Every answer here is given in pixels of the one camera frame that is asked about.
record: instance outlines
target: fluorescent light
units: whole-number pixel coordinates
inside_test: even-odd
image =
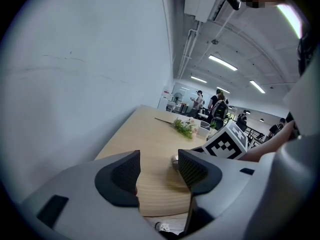
[[[215,56],[210,55],[210,56],[209,56],[209,59],[210,59],[210,60],[213,60],[213,61],[215,61],[215,62],[218,62],[218,63],[220,63],[220,64],[228,67],[229,69],[231,69],[231,70],[233,70],[233,71],[238,70],[236,67],[230,65],[229,63],[226,63],[225,61],[223,61],[223,60],[221,60],[221,59],[219,59],[219,58],[217,58],[217,57],[215,57]]]
[[[224,91],[224,92],[226,92],[226,93],[228,93],[228,94],[230,93],[230,92],[228,92],[227,90],[222,89],[221,87],[218,87],[218,86],[217,86],[217,88],[220,89],[220,90],[222,90],[222,91]]]
[[[204,83],[206,83],[206,82],[207,82],[207,81],[205,81],[205,80],[202,80],[202,79],[196,78],[196,77],[194,77],[194,76],[191,76],[191,78],[192,78],[192,79],[195,79],[195,80],[198,80],[198,81],[200,81],[200,82],[204,82]]]
[[[256,83],[255,81],[251,80],[250,83],[253,84],[254,87],[257,88],[260,92],[262,92],[263,94],[265,94],[265,91],[262,90],[262,88],[261,88],[259,85],[257,85],[257,83]]]
[[[294,29],[294,32],[296,33],[296,35],[300,39],[302,36],[301,21],[299,20],[298,16],[294,12],[294,10],[290,6],[284,5],[284,4],[277,5],[277,7],[283,13],[283,15],[286,17],[286,19],[290,22],[291,26]]]

